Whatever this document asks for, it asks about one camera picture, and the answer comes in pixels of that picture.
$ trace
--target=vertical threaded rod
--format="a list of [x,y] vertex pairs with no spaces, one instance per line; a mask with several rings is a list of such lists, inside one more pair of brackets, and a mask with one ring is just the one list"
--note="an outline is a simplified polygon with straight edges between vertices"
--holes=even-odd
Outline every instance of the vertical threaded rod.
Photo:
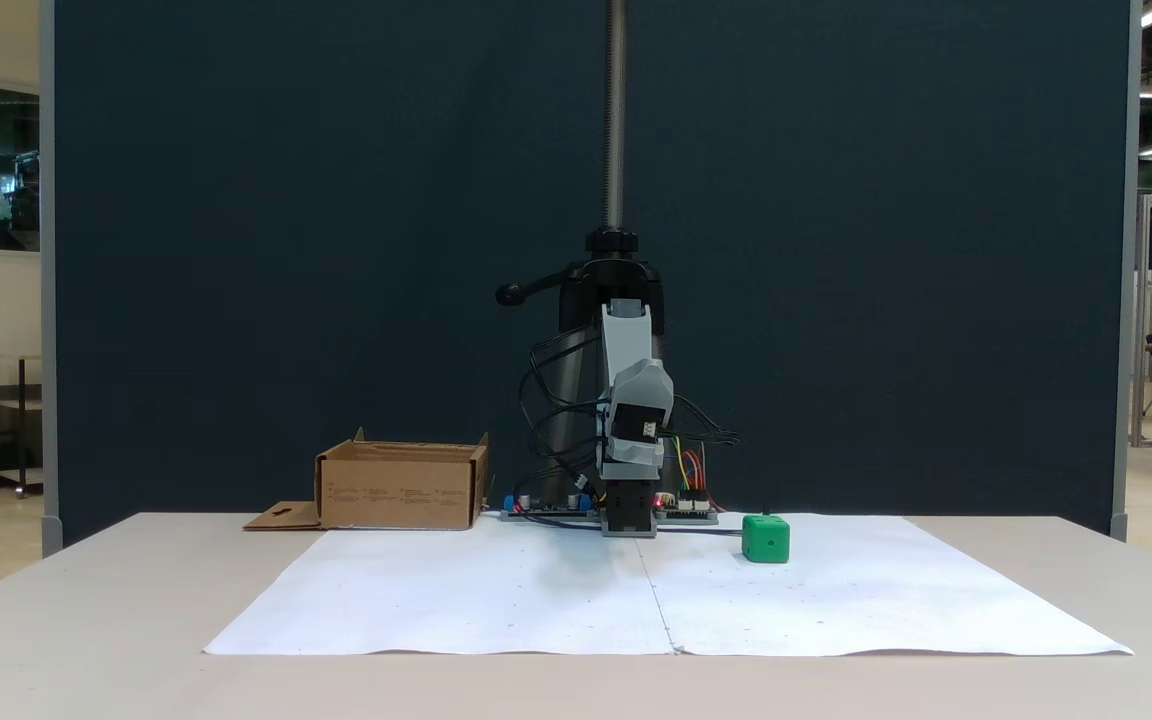
[[602,124],[602,225],[621,227],[626,198],[626,32],[628,0],[607,0],[607,108]]

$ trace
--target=cardboard box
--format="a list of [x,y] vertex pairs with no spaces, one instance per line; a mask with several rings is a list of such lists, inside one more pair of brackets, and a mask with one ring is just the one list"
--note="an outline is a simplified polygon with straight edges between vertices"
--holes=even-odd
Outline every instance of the cardboard box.
[[314,500],[270,507],[247,530],[465,530],[483,509],[488,437],[479,445],[367,442],[358,434],[314,461]]

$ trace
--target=dark backdrop panel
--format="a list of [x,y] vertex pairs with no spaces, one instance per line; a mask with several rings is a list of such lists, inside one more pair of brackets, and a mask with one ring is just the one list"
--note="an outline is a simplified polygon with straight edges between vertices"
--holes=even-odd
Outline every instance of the dark backdrop panel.
[[[626,220],[679,391],[746,438],[718,500],[1105,530],[1126,3],[631,23]],[[67,541],[306,497],[357,425],[490,430],[498,497],[532,468],[515,387],[556,300],[492,291],[598,223],[599,0],[61,0],[56,28]]]

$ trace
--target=green block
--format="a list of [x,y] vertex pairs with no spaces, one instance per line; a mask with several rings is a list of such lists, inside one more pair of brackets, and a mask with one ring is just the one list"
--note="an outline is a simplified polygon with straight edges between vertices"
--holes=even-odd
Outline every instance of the green block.
[[745,515],[740,551],[750,562],[790,561],[790,524],[776,515]]

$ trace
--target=white table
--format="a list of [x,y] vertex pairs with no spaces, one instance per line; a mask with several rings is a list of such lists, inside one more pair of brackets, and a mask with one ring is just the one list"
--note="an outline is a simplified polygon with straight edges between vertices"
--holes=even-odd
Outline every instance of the white table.
[[250,518],[137,515],[0,582],[0,717],[602,720],[673,688],[670,720],[1152,719],[1152,555],[1063,520],[914,521],[1136,657],[203,655],[317,538]]

